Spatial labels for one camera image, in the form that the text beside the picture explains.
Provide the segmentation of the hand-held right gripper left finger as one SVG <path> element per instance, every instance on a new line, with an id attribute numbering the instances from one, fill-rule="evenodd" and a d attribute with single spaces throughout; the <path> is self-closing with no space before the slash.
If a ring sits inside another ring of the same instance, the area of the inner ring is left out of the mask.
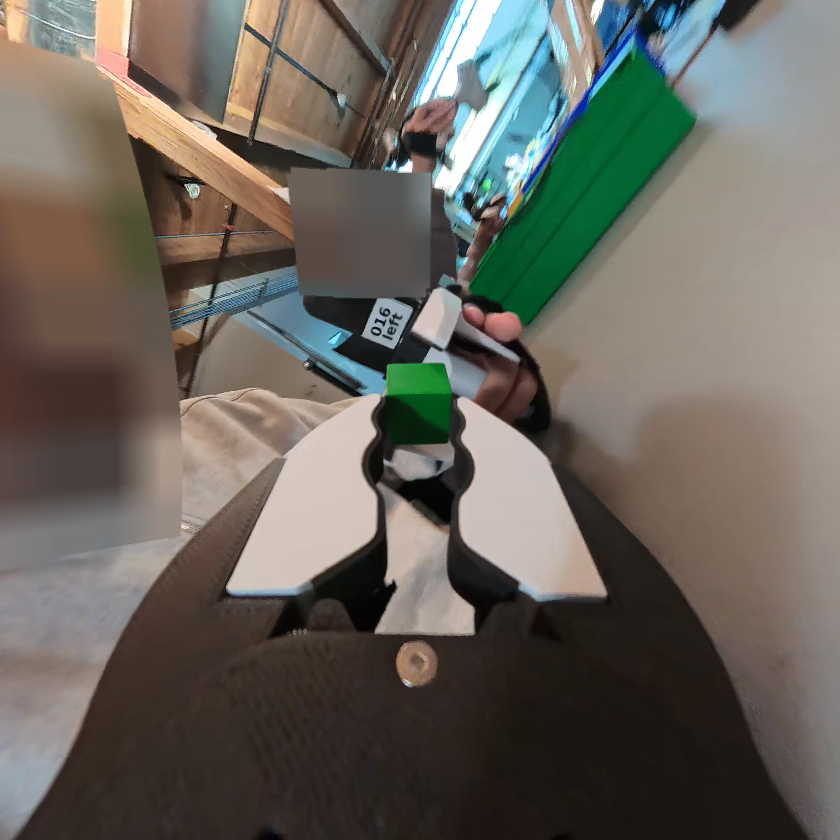
<path id="1" fill-rule="evenodd" d="M 286 455 L 228 579 L 230 596 L 348 597 L 384 582 L 382 396 L 321 423 Z"/>

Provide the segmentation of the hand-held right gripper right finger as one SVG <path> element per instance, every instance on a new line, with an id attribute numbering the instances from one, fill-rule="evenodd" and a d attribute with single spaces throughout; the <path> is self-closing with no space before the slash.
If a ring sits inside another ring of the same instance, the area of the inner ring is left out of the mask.
<path id="1" fill-rule="evenodd" d="M 546 455 L 465 397 L 454 404 L 448 576 L 468 602 L 603 602 L 607 589 Z"/>

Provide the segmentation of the green wooden cube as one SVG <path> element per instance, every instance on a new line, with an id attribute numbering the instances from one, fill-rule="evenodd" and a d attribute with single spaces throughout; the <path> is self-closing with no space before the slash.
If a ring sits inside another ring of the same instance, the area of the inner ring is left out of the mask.
<path id="1" fill-rule="evenodd" d="M 389 364 L 385 374 L 385 420 L 391 443 L 447 444 L 452 401 L 444 364 Z"/>

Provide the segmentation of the person's left hand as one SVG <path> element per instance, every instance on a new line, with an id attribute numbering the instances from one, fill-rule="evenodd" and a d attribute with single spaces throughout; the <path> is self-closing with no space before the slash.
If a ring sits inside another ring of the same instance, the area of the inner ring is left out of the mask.
<path id="1" fill-rule="evenodd" d="M 522 337 L 522 323 L 512 312 L 485 314 L 475 305 L 463 307 L 465 320 L 499 343 L 510 343 Z M 485 372 L 475 397 L 476 404 L 484 407 L 507 424 L 514 424 L 524 415 L 534 400 L 539 380 L 525 363 L 514 364 L 495 354 L 459 350 L 458 354 Z"/>

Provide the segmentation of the person's grey hoodie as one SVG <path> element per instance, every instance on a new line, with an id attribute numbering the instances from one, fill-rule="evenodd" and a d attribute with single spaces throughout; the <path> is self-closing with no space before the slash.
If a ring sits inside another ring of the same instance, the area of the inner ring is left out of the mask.
<path id="1" fill-rule="evenodd" d="M 48 790 L 121 631 L 177 550 L 270 461 L 355 402 L 257 388 L 183 401 L 179 537 L 2 571 L 2 838 L 15 836 Z M 448 582 L 448 527 L 385 485 L 396 592 L 377 633 L 472 634 L 474 609 Z"/>

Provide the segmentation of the green plastic bin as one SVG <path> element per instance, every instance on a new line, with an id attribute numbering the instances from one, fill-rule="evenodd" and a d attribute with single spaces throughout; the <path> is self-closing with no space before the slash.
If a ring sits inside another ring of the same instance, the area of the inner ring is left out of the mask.
<path id="1" fill-rule="evenodd" d="M 481 260 L 471 292 L 530 324 L 696 121 L 644 44 L 626 39 Z"/>

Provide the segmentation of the rectangular metal duct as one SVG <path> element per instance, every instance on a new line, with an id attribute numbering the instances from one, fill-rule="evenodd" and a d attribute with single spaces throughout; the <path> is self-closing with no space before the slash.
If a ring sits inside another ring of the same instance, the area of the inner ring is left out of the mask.
<path id="1" fill-rule="evenodd" d="M 222 123 L 247 1 L 134 1 L 129 78 L 181 115 Z"/>

